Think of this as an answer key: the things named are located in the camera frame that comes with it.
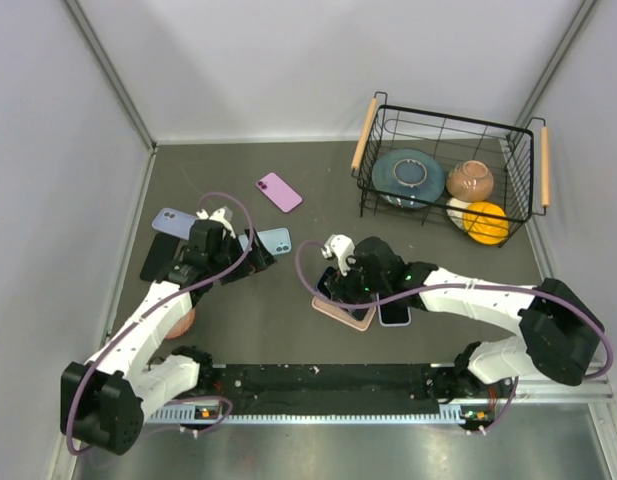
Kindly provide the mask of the pink phone case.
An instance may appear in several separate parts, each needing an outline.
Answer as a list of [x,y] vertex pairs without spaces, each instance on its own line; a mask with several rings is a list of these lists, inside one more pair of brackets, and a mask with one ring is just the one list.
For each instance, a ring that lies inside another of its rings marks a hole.
[[362,311],[361,319],[356,319],[348,311],[331,305],[317,296],[312,299],[311,304],[312,308],[317,312],[359,332],[365,332],[368,330],[377,312],[377,308],[372,307],[370,309]]

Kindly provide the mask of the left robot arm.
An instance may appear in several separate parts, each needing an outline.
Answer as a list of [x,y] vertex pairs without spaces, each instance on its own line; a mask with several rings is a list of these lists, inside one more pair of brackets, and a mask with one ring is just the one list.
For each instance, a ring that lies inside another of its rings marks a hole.
[[232,283],[274,264],[258,233],[249,229],[246,235],[241,243],[223,221],[196,221],[124,326],[86,362],[65,368],[60,430],[71,454],[80,454],[75,444],[81,442],[122,455],[157,410],[184,392],[200,397],[212,390],[209,356],[195,347],[178,347],[155,367],[149,362],[215,283]]

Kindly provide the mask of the dark blue phone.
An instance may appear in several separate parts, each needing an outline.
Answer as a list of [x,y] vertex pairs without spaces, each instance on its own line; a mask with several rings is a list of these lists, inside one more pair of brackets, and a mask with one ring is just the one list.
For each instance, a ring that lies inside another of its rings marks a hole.
[[[329,281],[334,280],[337,276],[338,271],[332,266],[327,267],[319,281],[316,284],[316,290],[326,297],[328,300],[334,300],[333,294],[329,289]],[[360,310],[352,310],[352,309],[344,309],[344,312],[354,319],[355,322],[361,322],[365,319],[366,314],[369,312],[368,309],[360,309]]]

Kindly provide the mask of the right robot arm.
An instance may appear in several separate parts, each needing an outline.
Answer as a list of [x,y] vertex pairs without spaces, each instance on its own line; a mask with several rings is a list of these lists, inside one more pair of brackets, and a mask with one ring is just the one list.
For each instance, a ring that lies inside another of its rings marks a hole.
[[541,374],[578,386],[605,330],[564,282],[538,286],[497,284],[453,273],[436,264],[406,262],[378,237],[360,243],[333,235],[321,249],[337,263],[324,283],[342,305],[387,307],[389,322],[404,322],[409,310],[454,314],[493,325],[508,338],[469,344],[454,362],[454,380],[475,396],[506,378]]

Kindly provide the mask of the light blue phone case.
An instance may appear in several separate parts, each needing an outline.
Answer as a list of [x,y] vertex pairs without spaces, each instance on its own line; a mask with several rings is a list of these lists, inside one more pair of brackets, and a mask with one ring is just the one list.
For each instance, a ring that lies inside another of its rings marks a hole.
[[291,252],[292,244],[289,231],[286,228],[257,231],[263,245],[274,256]]

